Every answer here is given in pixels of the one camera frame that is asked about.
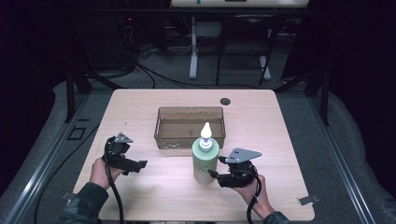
metal bracket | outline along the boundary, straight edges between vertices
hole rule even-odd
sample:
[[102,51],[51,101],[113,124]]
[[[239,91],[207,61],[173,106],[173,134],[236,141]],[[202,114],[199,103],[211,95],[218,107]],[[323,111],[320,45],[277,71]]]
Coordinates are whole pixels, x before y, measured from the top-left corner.
[[117,135],[116,139],[114,139],[115,143],[132,143],[133,141],[134,140],[132,140],[131,138],[127,137],[123,133],[119,133],[119,135]]
[[317,195],[310,195],[310,196],[306,196],[304,198],[297,199],[297,202],[302,206],[304,206],[306,204],[318,203],[319,201],[320,201],[320,198]]
[[256,151],[250,151],[236,147],[231,152],[230,156],[225,159],[225,163],[241,163],[244,161],[250,161],[251,159],[260,157],[262,154]]

lotion bottle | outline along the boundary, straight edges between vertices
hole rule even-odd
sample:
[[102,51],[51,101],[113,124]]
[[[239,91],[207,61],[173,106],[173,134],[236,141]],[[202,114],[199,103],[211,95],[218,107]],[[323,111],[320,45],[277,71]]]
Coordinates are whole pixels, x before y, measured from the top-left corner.
[[192,144],[192,163],[194,178],[200,184],[209,184],[214,178],[208,170],[216,171],[219,157],[219,143],[212,138],[210,124],[207,122],[201,137]]

transparent plastic container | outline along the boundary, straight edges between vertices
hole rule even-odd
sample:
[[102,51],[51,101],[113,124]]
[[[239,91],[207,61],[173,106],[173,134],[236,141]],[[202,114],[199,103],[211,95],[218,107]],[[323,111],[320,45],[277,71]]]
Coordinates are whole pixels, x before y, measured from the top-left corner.
[[191,148],[210,123],[212,138],[223,148],[225,127],[221,106],[160,107],[154,138],[159,149]]

wooden table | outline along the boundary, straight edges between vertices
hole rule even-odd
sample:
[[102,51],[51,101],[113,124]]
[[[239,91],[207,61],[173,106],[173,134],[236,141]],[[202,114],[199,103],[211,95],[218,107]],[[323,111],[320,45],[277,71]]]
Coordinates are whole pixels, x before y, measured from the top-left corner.
[[[221,105],[220,99],[231,100]],[[107,138],[125,133],[134,139],[126,157],[147,160],[139,174],[122,175],[116,185],[125,220],[146,221],[246,221],[248,206],[232,189],[217,181],[198,184],[192,174],[190,149],[158,149],[154,131],[160,106],[222,106],[226,138],[220,156],[235,147],[260,151],[253,159],[266,177],[268,196],[276,210],[290,220],[311,220],[312,205],[301,206],[297,198],[308,195],[276,95],[258,90],[117,90],[107,106],[91,150],[75,187],[89,181],[92,164],[102,157]],[[218,172],[228,166],[218,163]],[[118,219],[119,208],[111,189],[101,219]]]

hand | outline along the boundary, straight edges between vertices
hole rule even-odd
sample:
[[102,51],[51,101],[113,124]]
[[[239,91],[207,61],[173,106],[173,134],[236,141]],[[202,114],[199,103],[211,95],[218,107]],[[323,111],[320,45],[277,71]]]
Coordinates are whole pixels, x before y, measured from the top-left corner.
[[[275,209],[268,201],[267,188],[265,187],[265,177],[263,175],[259,175],[259,179],[262,182],[262,191],[260,192],[259,200],[253,206],[253,211],[259,215],[261,219],[265,219],[268,215],[275,212]],[[247,204],[250,204],[250,201],[256,192],[256,183],[257,180],[255,178],[246,187],[233,189],[242,196]]]
[[[97,184],[104,189],[108,189],[110,185],[108,184],[105,167],[106,164],[101,158],[96,159],[95,163],[92,165],[90,182]],[[116,181],[117,177],[119,177],[123,172],[124,171],[120,169],[110,168],[110,173],[114,181]]]

